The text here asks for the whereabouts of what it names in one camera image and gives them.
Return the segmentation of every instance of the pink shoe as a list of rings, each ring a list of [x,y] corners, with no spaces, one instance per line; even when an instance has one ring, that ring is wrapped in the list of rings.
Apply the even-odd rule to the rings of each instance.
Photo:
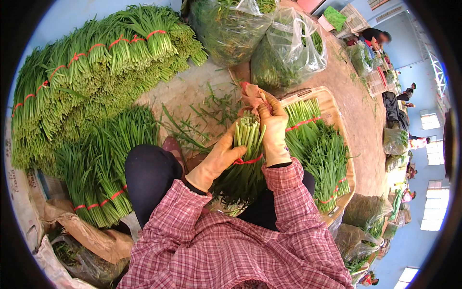
[[[180,145],[176,139],[172,136],[168,136],[162,145],[162,149],[164,151],[171,152],[175,159],[180,163],[181,167],[183,168],[183,175],[181,179],[184,179],[185,174],[188,173],[188,168],[186,167],[186,162],[184,161],[183,155],[181,153]]]

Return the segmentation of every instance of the dark pants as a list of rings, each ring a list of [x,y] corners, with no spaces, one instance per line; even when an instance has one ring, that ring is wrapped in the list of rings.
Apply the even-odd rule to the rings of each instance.
[[[397,100],[404,100],[404,101],[408,101],[409,100],[409,96],[407,96],[407,94],[403,93],[403,94],[400,94],[396,97]]]
[[[160,147],[143,144],[134,147],[125,161],[127,189],[141,228],[173,184],[180,179],[182,167],[172,153]],[[313,195],[314,177],[304,172],[303,184]],[[238,218],[277,231],[273,192],[266,190]]]

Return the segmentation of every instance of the plastic crate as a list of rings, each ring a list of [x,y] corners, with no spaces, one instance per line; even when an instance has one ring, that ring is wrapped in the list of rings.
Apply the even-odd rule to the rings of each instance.
[[[387,91],[383,85],[382,77],[377,70],[372,71],[366,76],[367,90],[371,97],[380,97],[383,92]]]

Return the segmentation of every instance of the pink plaid shirt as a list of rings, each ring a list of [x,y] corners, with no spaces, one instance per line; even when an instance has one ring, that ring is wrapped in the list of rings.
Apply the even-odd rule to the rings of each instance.
[[[175,180],[133,245],[118,288],[232,288],[261,280],[270,288],[349,288],[332,235],[306,187],[303,168],[262,167],[280,232],[219,212],[202,214],[212,199]]]

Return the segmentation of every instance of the woman's right hand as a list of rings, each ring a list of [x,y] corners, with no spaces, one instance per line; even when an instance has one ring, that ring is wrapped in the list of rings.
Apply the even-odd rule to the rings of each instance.
[[[282,108],[279,101],[268,92],[263,91],[266,100],[273,107],[273,115],[264,104],[258,106],[260,115],[260,128],[266,125],[263,136],[263,148],[265,150],[266,166],[290,163],[289,152],[286,150],[286,126],[289,120],[288,115]]]

